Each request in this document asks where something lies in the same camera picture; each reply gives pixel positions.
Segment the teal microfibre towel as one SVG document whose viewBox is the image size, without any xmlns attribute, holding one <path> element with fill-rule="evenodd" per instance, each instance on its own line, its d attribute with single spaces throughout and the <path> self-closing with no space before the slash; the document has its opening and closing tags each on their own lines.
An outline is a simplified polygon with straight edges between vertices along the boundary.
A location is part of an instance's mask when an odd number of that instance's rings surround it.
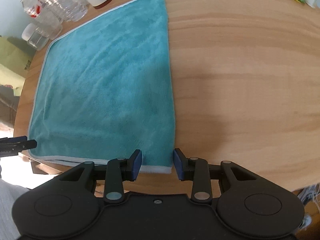
<svg viewBox="0 0 320 240">
<path fill-rule="evenodd" d="M 175 144 L 165 0 L 131 0 L 54 40 L 30 119 L 31 157 L 75 166 L 142 152 L 170 173 Z"/>
</svg>

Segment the green cardboard box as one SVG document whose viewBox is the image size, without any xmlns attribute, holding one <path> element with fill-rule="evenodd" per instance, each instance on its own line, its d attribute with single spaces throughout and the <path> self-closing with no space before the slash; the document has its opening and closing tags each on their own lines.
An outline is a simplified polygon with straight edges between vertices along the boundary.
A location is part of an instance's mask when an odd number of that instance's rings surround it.
<svg viewBox="0 0 320 240">
<path fill-rule="evenodd" d="M 23 87 L 32 57 L 1 37 L 1 85 L 13 89 Z"/>
</svg>

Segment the small clear jar white cap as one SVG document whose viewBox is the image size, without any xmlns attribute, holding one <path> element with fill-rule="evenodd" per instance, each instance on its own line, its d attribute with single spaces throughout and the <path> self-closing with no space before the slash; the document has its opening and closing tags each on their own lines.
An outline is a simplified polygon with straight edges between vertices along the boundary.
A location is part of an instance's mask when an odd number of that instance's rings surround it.
<svg viewBox="0 0 320 240">
<path fill-rule="evenodd" d="M 42 29 L 33 23 L 29 23 L 25 27 L 21 37 L 29 46 L 37 51 L 43 49 L 49 40 L 49 38 L 44 35 Z"/>
</svg>

